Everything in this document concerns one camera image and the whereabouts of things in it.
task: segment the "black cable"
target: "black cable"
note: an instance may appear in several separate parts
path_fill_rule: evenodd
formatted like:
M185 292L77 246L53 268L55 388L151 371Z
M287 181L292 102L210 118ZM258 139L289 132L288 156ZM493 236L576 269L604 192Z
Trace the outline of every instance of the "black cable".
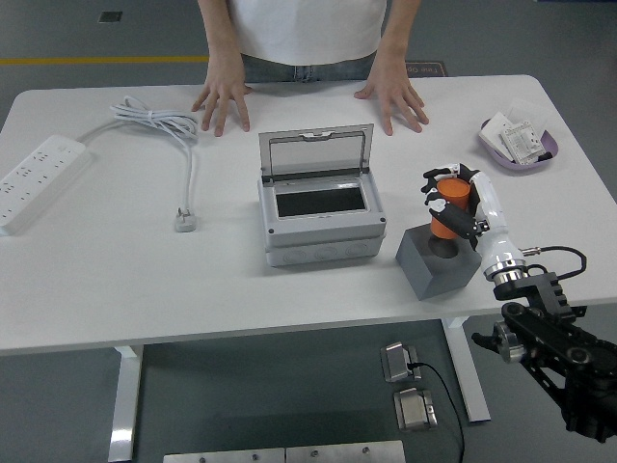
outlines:
M459 431L461 432L461 453L459 455L459 463L463 463L463 458L465 457L465 434L463 433L463 425L461 423L461 417L459 415L459 411L456 409L456 406L454 405L454 400L452 400L452 395L450 395L450 390L445 385L445 381L443 381L443 378L440 375L440 373L432 366L425 364L424 362L415 362L413 364L409 364L410 369L414 369L415 367L429 367L435 372L435 374L437 374L437 376L442 381L443 388L445 389L445 393L447 394L447 398L450 400L450 405L452 405L452 409L454 410L454 414L456 415L456 421L459 424Z
M567 251L569 253L576 254L580 257L580 268L579 270L574 270L572 272L564 273L563 275L559 275L557 280L566 280L568 278L575 277L576 275L580 275L587 269L587 256L585 256L581 251L575 248L570 248L568 246L547 246L546 248L540 248L540 252L545 251Z
M547 269L547 267L545 267L544 265L540 265L539 263L532 263L532 264L528 265L525 268L525 272L528 273L528 271L533 269L533 268L539 268L540 270L542 270L542 273L549 273L549 270Z

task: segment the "electrical box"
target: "electrical box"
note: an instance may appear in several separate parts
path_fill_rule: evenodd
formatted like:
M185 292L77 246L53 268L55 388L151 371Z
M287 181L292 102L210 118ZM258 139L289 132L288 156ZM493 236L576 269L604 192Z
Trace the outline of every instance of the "electrical box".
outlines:
M272 266L376 256L386 214L369 168L373 124L259 134Z

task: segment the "purple dish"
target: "purple dish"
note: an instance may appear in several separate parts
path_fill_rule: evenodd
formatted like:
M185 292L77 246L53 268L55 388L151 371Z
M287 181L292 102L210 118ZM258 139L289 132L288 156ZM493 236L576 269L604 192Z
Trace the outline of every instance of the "purple dish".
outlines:
M484 125L486 125L488 121L489 120L484 121L480 129L484 128ZM557 146L557 142L555 142L555 139L552 138L552 136L545 130L545 132L542 134L542 137L540 138L540 141L542 142L542 145L544 145L545 150L552 154L552 158L545 159L544 161L534 162L532 164L517 164L516 162L512 162L510 159L503 157L497 151L493 150L484 140L480 138L480 142L482 143L484 148L486 148L486 150L491 154L493 159L497 161L497 163L501 166L505 167L506 169L511 169L513 171L527 171L529 169L538 169L539 167L546 166L548 162L555 158L555 156L559 152L559 146Z

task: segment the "finger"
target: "finger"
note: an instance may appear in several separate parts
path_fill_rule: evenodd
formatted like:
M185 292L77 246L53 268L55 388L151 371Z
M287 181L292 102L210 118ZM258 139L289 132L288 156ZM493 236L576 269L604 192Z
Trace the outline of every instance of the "finger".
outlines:
M220 137L223 135L223 129L225 128L225 121L228 118L229 100L227 98L221 98L219 100L219 116L216 120L216 126L214 127L214 136Z
M201 93L198 95L197 99L195 100L195 102L193 103L193 106L191 107L191 111L193 112L199 111L199 109L203 105L203 102L207 100L209 95L210 95L210 89L202 90Z
M216 109L216 102L218 98L218 95L210 94L210 97L205 102L205 112L203 113L203 120L201 122L202 130L208 130L210 128L210 121L212 121L212 115Z
M238 108L238 114L240 115L240 123L242 123L242 130L248 132L251 129L251 123L249 121L249 109L244 102L244 96L239 95L234 98L235 105Z
M404 95L404 97L407 105L412 108L416 113L417 120L424 125L428 124L428 117L426 117L426 114L424 114L424 111L422 111L422 106L420 106L417 99L415 99L411 95Z
M405 121L407 121L407 123L409 124L410 129L417 133L421 132L422 127L417 122L417 119L412 113L412 110L407 105L407 102L403 98L398 98L396 100L396 106L398 106L398 109L405 118Z
M420 95L417 94L416 89L412 86L411 82L409 84L409 91L414 97L414 99L420 104L420 108L424 107L424 101L420 98Z
M370 84L366 84L366 86L362 90L358 90L354 93L354 97L357 99L367 99L373 95L373 86Z
M384 126L384 132L386 132L386 135L390 136L392 133L394 133L394 130L392 130L392 111L390 108L390 104L389 101L382 101L382 124Z

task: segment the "gray cube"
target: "gray cube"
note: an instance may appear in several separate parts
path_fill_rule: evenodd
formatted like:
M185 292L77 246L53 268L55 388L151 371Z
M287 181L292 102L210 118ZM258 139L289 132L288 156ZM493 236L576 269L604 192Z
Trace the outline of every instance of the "gray cube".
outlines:
M465 239L437 238L426 224L405 231L396 260L422 300L465 287L482 258Z

